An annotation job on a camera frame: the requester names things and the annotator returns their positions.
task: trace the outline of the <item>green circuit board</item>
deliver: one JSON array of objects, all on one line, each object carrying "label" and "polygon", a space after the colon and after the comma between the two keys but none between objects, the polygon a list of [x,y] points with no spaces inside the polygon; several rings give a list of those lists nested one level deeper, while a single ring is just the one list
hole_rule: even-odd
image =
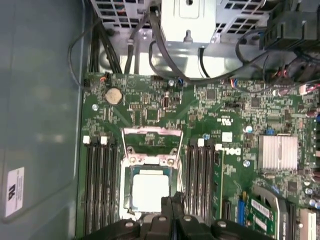
[{"label": "green circuit board", "polygon": [[[198,166],[198,174],[210,168],[213,169],[212,176],[205,179],[203,174],[197,178],[199,186],[211,186],[210,216],[206,216],[209,222],[225,217],[223,200],[230,203],[229,218],[236,222],[239,196],[250,192],[254,184],[272,187],[297,208],[305,207],[304,183],[311,182],[311,170],[316,161],[316,123],[314,118],[306,116],[306,112],[317,107],[318,92],[301,96],[297,89],[293,89],[283,96],[271,91],[248,94],[221,82],[199,86],[175,82],[169,86],[168,80],[157,76],[113,74],[107,79],[104,76],[102,73],[86,74],[87,84],[93,86],[93,90],[83,94],[81,139],[84,136],[91,139],[107,136],[110,144],[114,144],[103,154],[103,150],[96,150],[97,153],[92,150],[90,153],[88,147],[81,144],[77,238],[119,219],[121,162],[125,155],[123,128],[162,127],[183,132],[179,157],[184,191],[188,188],[188,149],[192,139],[214,141],[217,153],[214,164]],[[258,80],[239,79],[238,86],[251,91],[265,88],[263,82]],[[120,90],[122,97],[118,104],[106,101],[105,94],[110,88]],[[252,131],[246,132],[246,127],[252,127]],[[278,134],[297,137],[298,168],[262,174],[258,168],[259,136]],[[159,139],[152,134],[129,138],[128,141],[148,155],[179,145],[179,141],[170,136]],[[103,163],[106,155],[112,159]],[[88,158],[94,156],[99,158],[98,163],[88,165]],[[101,187],[103,183],[100,184],[104,178],[105,190]],[[104,196],[112,199],[104,202]],[[201,215],[204,206],[199,208]]]}]

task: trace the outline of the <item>chipset heatsink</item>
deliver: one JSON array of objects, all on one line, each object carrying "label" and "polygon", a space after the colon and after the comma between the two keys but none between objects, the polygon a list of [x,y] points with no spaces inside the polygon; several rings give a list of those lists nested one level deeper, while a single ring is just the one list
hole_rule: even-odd
[{"label": "chipset heatsink", "polygon": [[259,136],[258,168],[294,171],[298,168],[298,137]]}]

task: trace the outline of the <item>microchip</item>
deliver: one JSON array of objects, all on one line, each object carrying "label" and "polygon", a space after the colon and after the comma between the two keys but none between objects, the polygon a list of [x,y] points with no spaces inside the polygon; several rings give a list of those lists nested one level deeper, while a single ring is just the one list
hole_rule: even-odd
[{"label": "microchip", "polygon": [[298,190],[298,185],[295,181],[288,182],[288,191],[291,193],[296,193]]},{"label": "microchip", "polygon": [[259,108],[260,107],[260,98],[258,98],[258,97],[251,98],[251,107],[252,108]]},{"label": "microchip", "polygon": [[216,99],[216,90],[208,89],[206,91],[206,99],[210,99],[210,100]]},{"label": "microchip", "polygon": [[154,76],[151,76],[151,80],[153,80],[153,81],[163,81],[164,78],[162,76],[154,75]]},{"label": "microchip", "polygon": [[195,121],[196,118],[197,118],[196,115],[189,115],[189,120],[190,120],[191,122]]}]

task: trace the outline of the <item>blue connector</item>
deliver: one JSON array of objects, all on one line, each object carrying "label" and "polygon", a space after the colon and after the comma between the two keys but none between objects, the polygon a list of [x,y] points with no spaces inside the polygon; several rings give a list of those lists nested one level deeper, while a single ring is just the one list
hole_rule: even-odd
[{"label": "blue connector", "polygon": [[237,214],[237,223],[241,226],[245,225],[245,202],[242,200],[238,201],[238,214]]}]

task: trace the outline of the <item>heatsink fins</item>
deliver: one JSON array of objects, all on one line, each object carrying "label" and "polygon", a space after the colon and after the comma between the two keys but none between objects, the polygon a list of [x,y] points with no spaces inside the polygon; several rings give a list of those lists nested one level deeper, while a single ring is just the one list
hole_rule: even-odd
[{"label": "heatsink fins", "polygon": [[259,136],[258,168],[294,171],[298,168],[298,137]]}]

